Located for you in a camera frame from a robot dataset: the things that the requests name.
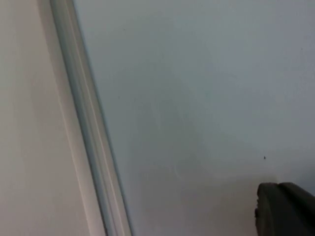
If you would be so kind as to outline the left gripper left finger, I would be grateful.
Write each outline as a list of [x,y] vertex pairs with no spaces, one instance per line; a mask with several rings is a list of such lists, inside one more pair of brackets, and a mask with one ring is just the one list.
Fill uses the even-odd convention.
[[276,213],[281,206],[283,195],[275,183],[261,183],[257,189],[257,205],[254,211],[255,226],[258,236],[277,235]]

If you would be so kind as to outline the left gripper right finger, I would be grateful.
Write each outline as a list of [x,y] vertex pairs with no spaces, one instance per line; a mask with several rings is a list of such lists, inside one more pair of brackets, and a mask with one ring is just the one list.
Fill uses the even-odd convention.
[[312,236],[315,235],[315,197],[304,190],[302,187],[292,183],[283,182],[279,184],[298,218],[303,223],[304,228],[307,229]]

